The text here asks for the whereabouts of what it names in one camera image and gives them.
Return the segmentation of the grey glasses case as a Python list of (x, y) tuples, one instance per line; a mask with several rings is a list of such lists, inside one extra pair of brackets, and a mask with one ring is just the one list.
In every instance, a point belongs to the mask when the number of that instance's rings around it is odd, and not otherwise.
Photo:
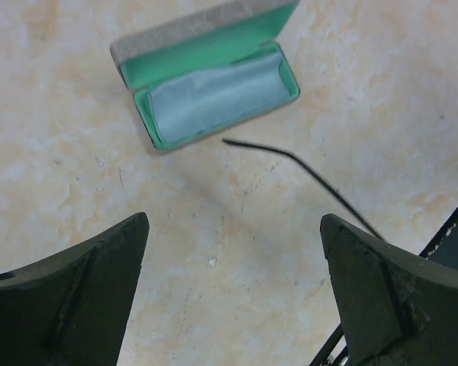
[(153, 147), (179, 148), (294, 101), (276, 38), (296, 1), (229, 1), (110, 46)]

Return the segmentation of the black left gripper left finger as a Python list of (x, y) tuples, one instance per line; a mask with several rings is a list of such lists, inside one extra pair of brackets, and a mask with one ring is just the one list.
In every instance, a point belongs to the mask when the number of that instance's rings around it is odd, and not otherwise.
[(0, 365), (115, 365), (150, 224), (136, 213), (0, 274)]

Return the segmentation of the black thin-frame glasses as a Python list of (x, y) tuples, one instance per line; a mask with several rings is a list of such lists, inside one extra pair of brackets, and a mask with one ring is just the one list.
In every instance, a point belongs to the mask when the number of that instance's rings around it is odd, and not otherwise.
[(264, 152), (278, 154), (292, 160), (302, 169), (304, 169), (325, 191), (328, 192), (328, 194), (330, 194), (337, 202), (339, 202), (340, 205), (343, 206), (356, 220), (358, 220), (372, 235), (378, 239), (381, 239), (382, 241), (385, 241), (385, 238), (372, 227), (372, 225), (340, 194), (340, 192), (335, 187), (333, 187), (327, 180), (325, 180), (318, 172), (316, 172), (309, 164), (300, 159), (296, 154), (289, 152), (288, 150), (262, 144), (248, 143), (246, 141), (232, 140), (228, 138), (223, 138), (221, 141), (229, 146), (235, 146), (244, 149), (258, 149)]

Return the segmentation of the blue cleaning cloth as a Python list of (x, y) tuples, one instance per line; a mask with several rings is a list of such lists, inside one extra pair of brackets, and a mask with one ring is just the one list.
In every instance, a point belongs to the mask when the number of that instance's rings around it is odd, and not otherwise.
[(270, 53), (189, 72), (155, 87), (148, 100), (160, 139), (178, 143), (275, 107), (289, 96), (281, 63), (281, 53)]

